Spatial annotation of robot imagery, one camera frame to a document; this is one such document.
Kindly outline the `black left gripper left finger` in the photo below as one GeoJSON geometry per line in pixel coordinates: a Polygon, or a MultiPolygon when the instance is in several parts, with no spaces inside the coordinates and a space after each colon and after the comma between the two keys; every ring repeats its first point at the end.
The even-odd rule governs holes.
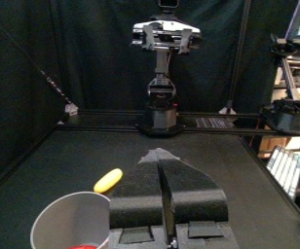
{"type": "Polygon", "coordinates": [[[162,194],[158,162],[162,149],[150,150],[126,172],[110,199],[110,226],[113,229],[162,224],[162,194]]]}

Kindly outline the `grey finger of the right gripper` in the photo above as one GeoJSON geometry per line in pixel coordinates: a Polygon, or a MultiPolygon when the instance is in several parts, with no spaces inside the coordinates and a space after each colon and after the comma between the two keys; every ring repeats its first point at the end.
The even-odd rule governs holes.
{"type": "Polygon", "coordinates": [[[183,29],[178,53],[189,53],[191,36],[192,36],[192,29],[183,29]]]}
{"type": "Polygon", "coordinates": [[[148,51],[154,50],[154,33],[152,25],[145,25],[142,27],[142,48],[148,51]]]}

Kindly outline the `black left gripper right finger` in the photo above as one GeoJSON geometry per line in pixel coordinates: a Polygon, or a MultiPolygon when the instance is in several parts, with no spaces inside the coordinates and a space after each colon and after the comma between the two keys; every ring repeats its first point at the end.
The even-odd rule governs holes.
{"type": "Polygon", "coordinates": [[[225,191],[169,151],[158,152],[164,227],[169,249],[223,249],[228,242],[225,191]]]}

